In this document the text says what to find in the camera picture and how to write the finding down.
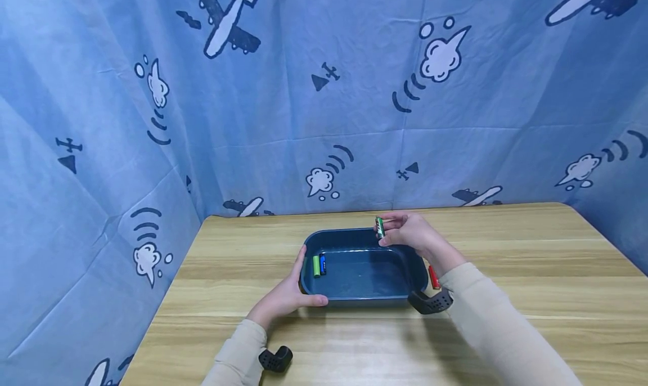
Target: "table surface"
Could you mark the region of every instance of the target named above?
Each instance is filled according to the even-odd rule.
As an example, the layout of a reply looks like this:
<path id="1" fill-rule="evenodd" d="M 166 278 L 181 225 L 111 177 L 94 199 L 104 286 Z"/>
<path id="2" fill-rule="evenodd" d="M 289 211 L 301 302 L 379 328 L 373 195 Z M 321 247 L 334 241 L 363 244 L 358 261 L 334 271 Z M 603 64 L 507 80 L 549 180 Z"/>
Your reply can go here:
<path id="1" fill-rule="evenodd" d="M 570 207 L 419 210 L 491 277 L 584 385 L 646 385 L 648 279 Z M 368 227 L 375 212 L 210 217 L 122 386 L 199 385 L 248 310 L 289 273 L 315 231 Z M 312 309 L 277 323 L 268 348 L 294 352 L 269 385 L 496 385 L 446 313 Z"/>

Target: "plastic tray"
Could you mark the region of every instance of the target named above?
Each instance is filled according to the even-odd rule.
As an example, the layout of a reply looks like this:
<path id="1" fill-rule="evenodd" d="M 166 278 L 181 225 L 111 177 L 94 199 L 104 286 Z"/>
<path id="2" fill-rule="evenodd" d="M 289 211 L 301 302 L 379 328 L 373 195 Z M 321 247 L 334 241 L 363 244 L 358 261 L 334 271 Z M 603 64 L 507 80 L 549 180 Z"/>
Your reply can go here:
<path id="1" fill-rule="evenodd" d="M 406 306 L 410 292 L 428 285 L 423 259 L 409 246 L 379 246 L 373 228 L 317 231 L 305 244 L 302 289 L 327 296 L 329 306 Z M 315 278 L 312 257 L 319 254 L 327 270 Z"/>

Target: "blue fabric backdrop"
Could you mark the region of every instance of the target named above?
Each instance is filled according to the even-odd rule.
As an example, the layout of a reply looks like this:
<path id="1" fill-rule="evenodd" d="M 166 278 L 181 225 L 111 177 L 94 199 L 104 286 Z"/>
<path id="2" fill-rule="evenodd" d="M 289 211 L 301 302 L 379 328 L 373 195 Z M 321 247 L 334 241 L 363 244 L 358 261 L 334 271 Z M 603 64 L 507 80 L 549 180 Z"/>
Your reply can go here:
<path id="1" fill-rule="evenodd" d="M 210 214 L 571 204 L 648 271 L 645 0 L 0 0 L 0 383 L 116 385 Z"/>

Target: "beige sleeve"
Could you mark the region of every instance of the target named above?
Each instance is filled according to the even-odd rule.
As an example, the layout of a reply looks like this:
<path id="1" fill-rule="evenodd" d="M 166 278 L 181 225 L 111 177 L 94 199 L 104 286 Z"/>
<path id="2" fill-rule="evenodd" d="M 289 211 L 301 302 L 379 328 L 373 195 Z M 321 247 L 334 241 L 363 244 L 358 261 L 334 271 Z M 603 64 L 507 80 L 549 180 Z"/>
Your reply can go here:
<path id="1" fill-rule="evenodd" d="M 266 331 L 261 326 L 244 319 L 214 358 L 214 366 L 202 386 L 259 385 L 263 372 L 259 355 L 266 347 L 266 340 Z"/>
<path id="2" fill-rule="evenodd" d="M 508 296 L 472 263 L 440 279 L 454 302 L 457 330 L 504 385 L 580 385 L 563 358 L 518 312 Z"/>

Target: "blue battery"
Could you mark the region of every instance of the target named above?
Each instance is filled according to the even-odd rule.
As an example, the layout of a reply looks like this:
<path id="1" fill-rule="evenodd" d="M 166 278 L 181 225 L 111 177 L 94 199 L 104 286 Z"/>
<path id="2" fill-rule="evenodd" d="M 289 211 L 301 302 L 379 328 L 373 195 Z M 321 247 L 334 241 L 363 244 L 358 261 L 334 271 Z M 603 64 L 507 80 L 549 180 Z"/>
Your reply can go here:
<path id="1" fill-rule="evenodd" d="M 324 257 L 324 254 L 319 255 L 319 274 L 320 275 L 325 275 L 326 274 L 326 257 Z"/>

